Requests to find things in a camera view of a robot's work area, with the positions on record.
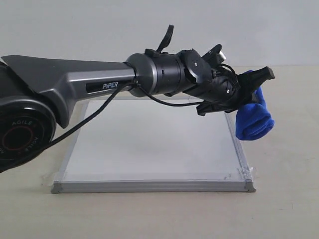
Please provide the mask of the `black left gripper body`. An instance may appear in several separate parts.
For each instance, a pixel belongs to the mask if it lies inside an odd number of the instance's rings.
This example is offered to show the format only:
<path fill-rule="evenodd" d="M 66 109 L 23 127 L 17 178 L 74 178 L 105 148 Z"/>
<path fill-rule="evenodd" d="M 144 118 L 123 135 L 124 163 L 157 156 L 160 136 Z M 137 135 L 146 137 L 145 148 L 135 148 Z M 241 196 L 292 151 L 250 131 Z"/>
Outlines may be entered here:
<path fill-rule="evenodd" d="M 230 113 L 237 109 L 240 85 L 232 67 L 211 69 L 212 78 L 184 91 L 185 94 L 202 99 L 196 107 L 199 116 L 208 113 Z"/>

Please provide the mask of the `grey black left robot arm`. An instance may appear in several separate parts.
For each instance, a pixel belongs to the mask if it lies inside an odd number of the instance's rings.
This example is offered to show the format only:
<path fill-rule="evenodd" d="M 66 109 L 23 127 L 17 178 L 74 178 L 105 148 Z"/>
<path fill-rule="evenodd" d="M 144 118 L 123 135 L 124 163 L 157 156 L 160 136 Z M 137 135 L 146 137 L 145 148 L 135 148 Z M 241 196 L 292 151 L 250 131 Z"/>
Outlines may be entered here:
<path fill-rule="evenodd" d="M 257 101 L 256 90 L 275 78 L 270 67 L 237 74 L 220 45 L 205 55 L 146 49 L 124 62 L 7 55 L 0 62 L 0 170 L 22 166 L 63 140 L 78 101 L 127 91 L 135 97 L 184 93 L 197 98 L 197 114 L 230 113 Z"/>

